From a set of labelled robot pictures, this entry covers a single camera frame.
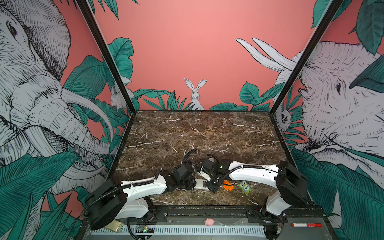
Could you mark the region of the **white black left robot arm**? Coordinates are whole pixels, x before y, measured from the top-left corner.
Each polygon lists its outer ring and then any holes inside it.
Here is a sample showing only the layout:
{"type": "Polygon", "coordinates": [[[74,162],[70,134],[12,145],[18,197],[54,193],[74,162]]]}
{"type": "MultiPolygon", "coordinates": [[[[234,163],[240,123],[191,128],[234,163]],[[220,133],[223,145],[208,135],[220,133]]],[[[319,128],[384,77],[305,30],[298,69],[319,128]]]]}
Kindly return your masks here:
{"type": "Polygon", "coordinates": [[[82,218],[88,220],[91,230],[101,229],[115,220],[127,203],[176,189],[192,190],[196,186],[194,175],[192,162],[184,161],[148,179],[121,181],[118,177],[112,177],[86,198],[82,218]]]}

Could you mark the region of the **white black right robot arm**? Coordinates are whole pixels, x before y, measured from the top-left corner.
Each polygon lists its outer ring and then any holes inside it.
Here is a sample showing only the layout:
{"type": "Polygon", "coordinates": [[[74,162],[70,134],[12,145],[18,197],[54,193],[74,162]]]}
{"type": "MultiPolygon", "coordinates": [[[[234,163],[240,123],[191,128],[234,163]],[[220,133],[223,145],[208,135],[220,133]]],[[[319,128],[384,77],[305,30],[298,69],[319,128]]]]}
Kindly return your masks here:
{"type": "Polygon", "coordinates": [[[263,215],[280,216],[289,207],[306,206],[310,203],[307,177],[287,161],[281,161],[278,165],[262,166],[212,160],[211,157],[204,160],[203,165],[197,167],[197,172],[207,180],[206,187],[213,193],[226,180],[260,183],[277,189],[262,207],[263,215]]]}

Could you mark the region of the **white red remote control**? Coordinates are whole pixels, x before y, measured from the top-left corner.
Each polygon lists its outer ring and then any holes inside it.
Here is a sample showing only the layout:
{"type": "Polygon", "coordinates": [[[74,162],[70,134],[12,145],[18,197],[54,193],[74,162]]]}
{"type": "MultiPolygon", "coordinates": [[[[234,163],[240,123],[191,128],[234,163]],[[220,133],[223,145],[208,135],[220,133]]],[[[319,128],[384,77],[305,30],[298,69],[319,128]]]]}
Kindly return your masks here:
{"type": "Polygon", "coordinates": [[[195,179],[195,186],[194,190],[209,190],[208,187],[206,186],[207,180],[202,180],[202,179],[195,179]]]}

